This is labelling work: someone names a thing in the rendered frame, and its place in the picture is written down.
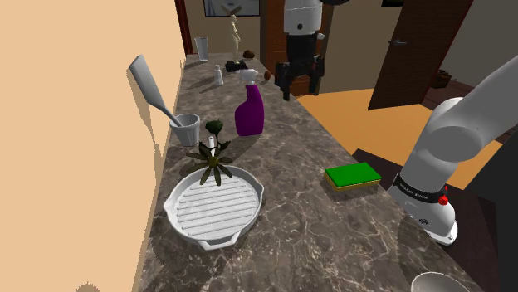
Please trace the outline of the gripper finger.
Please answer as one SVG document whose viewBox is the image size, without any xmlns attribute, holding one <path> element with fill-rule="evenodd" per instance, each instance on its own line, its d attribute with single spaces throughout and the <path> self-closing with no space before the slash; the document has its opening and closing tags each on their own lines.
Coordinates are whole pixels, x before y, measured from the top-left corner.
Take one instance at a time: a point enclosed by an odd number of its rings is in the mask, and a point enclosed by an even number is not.
<svg viewBox="0 0 518 292">
<path fill-rule="evenodd" d="M 277 62 L 275 69 L 275 84 L 280 88 L 283 93 L 283 99 L 285 101 L 290 100 L 290 64 L 288 62 Z"/>
<path fill-rule="evenodd" d="M 318 95 L 317 87 L 321 77 L 325 73 L 325 61 L 321 55 L 314 56 L 314 60 L 310 68 L 310 85 L 309 92 L 313 95 Z"/>
</svg>

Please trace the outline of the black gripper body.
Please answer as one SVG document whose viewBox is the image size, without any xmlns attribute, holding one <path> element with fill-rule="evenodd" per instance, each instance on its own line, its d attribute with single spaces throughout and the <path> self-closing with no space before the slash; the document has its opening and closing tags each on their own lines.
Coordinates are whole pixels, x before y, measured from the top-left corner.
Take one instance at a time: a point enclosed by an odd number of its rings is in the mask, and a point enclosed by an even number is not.
<svg viewBox="0 0 518 292">
<path fill-rule="evenodd" d="M 318 67 L 315 57 L 318 32 L 310 35 L 291 35 L 286 36 L 286 54 L 289 66 L 293 66 L 297 61 L 311 61 L 313 68 Z"/>
</svg>

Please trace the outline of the reddish brown wooden door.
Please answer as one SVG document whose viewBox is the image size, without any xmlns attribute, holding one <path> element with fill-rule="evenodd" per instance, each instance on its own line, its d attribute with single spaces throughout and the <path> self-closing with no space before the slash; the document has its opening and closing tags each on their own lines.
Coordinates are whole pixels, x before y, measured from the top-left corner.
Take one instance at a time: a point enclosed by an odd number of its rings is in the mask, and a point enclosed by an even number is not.
<svg viewBox="0 0 518 292">
<path fill-rule="evenodd" d="M 286 36 L 318 32 L 315 55 L 325 60 L 325 46 L 330 32 L 334 0 L 261 0 L 261 61 L 273 74 L 277 62 L 288 62 Z M 297 61 L 290 66 L 290 98 L 308 95 L 311 61 Z"/>
</svg>

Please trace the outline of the purple spray bottle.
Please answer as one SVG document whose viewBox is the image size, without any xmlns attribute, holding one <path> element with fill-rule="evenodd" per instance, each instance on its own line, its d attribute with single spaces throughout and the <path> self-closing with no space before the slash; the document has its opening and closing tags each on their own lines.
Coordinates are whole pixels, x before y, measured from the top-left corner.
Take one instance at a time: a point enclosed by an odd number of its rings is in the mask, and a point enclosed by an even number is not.
<svg viewBox="0 0 518 292">
<path fill-rule="evenodd" d="M 264 104 L 255 79 L 258 72 L 254 69 L 239 71 L 245 81 L 247 98 L 235 110 L 235 125 L 239 136 L 261 134 L 264 129 Z"/>
</svg>

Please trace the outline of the beige figure on black base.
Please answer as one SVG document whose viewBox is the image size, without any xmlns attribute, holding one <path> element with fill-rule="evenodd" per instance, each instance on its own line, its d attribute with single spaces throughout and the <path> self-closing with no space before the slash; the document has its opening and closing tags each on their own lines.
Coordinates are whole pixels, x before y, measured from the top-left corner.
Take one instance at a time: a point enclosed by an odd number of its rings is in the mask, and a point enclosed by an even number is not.
<svg viewBox="0 0 518 292">
<path fill-rule="evenodd" d="M 241 38 L 239 37 L 238 30 L 236 28 L 237 17 L 232 14 L 229 19 L 229 40 L 231 44 L 232 59 L 226 62 L 225 67 L 227 72 L 235 72 L 242 69 L 247 69 L 247 65 L 244 61 L 240 61 L 238 59 L 238 48 L 239 43 L 241 42 Z"/>
</svg>

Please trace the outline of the clear glass tumbler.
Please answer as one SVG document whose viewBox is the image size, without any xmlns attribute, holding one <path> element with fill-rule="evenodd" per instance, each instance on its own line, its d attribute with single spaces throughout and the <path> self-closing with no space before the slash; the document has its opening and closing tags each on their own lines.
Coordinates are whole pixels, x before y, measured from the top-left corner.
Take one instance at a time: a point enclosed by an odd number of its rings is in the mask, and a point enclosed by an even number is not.
<svg viewBox="0 0 518 292">
<path fill-rule="evenodd" d="M 208 61 L 208 39 L 205 36 L 195 37 L 195 44 L 198 51 L 198 58 L 200 61 Z"/>
</svg>

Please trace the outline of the dark brown open door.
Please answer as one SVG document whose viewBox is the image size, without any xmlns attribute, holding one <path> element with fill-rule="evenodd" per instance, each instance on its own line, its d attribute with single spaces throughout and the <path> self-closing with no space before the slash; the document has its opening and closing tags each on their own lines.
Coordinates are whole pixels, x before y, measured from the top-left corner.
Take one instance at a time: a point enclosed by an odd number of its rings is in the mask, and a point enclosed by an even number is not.
<svg viewBox="0 0 518 292">
<path fill-rule="evenodd" d="M 404 0 L 368 109 L 418 105 L 474 0 Z"/>
</svg>

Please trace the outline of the green and yellow sponge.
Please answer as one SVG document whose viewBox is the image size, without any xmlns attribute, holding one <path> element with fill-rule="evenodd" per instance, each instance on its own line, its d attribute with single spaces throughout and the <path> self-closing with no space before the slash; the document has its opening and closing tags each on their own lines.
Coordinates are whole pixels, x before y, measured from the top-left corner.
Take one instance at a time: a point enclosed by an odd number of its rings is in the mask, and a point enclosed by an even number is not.
<svg viewBox="0 0 518 292">
<path fill-rule="evenodd" d="M 378 184 L 381 176 L 367 163 L 327 168 L 324 177 L 336 192 Z"/>
</svg>

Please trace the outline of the dark green plant white vase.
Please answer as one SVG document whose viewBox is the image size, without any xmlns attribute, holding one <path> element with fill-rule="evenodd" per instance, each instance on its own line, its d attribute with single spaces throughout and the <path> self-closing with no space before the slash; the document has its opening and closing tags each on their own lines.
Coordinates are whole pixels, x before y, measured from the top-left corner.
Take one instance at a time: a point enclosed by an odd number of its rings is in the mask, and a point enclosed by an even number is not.
<svg viewBox="0 0 518 292">
<path fill-rule="evenodd" d="M 212 138 L 215 138 L 215 144 L 213 146 L 207 146 L 204 143 L 199 142 L 198 153 L 186 154 L 187 157 L 200 160 L 200 163 L 193 165 L 187 170 L 188 173 L 193 173 L 203 168 L 205 169 L 200 179 L 201 185 L 208 180 L 211 173 L 213 173 L 215 182 L 219 187 L 222 185 L 221 173 L 224 173 L 229 178 L 232 177 L 231 172 L 224 166 L 224 163 L 232 163 L 233 160 L 229 157 L 220 157 L 221 152 L 231 143 L 230 140 L 224 143 L 221 143 L 218 140 L 218 135 L 221 132 L 223 125 L 224 123 L 220 119 L 208 121 L 205 124 L 205 129 L 212 134 Z"/>
</svg>

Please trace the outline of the grey utensil cup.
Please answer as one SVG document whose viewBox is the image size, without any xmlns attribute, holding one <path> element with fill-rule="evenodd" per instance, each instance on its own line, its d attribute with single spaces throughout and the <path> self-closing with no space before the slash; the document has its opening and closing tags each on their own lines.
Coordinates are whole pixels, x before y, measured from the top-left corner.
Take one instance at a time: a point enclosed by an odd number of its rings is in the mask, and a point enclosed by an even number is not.
<svg viewBox="0 0 518 292">
<path fill-rule="evenodd" d="M 170 127 L 183 146 L 194 146 L 199 142 L 200 118 L 196 114 L 179 114 L 176 116 L 182 126 L 177 126 L 173 121 Z"/>
</svg>

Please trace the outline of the dark brown basket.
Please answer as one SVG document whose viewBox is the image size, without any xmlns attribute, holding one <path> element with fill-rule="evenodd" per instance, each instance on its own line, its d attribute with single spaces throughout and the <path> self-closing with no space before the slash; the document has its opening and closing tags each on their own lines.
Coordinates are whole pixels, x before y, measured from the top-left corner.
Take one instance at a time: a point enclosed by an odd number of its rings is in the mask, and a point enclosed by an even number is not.
<svg viewBox="0 0 518 292">
<path fill-rule="evenodd" d="M 433 89 L 446 88 L 452 76 L 445 70 L 439 70 L 435 75 L 430 87 Z"/>
</svg>

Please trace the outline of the grey spatula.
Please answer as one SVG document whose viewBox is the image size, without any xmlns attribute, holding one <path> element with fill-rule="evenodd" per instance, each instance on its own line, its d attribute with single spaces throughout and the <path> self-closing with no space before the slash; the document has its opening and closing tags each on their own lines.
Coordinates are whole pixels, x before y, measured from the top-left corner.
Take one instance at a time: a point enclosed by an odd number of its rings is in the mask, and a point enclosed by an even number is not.
<svg viewBox="0 0 518 292">
<path fill-rule="evenodd" d="M 144 56 L 136 56 L 129 65 L 129 69 L 147 103 L 166 114 L 176 126 L 183 127 L 179 119 L 175 117 L 165 105 Z"/>
</svg>

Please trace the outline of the white ribbed grill pan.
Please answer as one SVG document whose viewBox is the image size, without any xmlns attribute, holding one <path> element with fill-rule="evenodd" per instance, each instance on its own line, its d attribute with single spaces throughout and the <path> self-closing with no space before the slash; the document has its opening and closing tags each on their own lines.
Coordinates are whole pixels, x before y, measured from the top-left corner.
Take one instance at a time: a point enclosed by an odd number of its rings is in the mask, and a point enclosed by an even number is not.
<svg viewBox="0 0 518 292">
<path fill-rule="evenodd" d="M 213 175 L 204 184 L 199 169 L 183 178 L 164 202 L 173 229 L 206 251 L 232 246 L 258 218 L 264 186 L 235 166 L 217 184 Z"/>
</svg>

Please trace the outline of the dark framed wall picture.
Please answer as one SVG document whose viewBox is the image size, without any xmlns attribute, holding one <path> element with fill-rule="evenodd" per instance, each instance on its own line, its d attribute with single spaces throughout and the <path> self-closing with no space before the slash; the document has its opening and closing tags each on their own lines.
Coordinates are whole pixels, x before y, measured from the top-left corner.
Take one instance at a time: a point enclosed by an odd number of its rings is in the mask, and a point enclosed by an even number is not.
<svg viewBox="0 0 518 292">
<path fill-rule="evenodd" d="M 206 17 L 258 17 L 261 0 L 203 0 Z"/>
</svg>

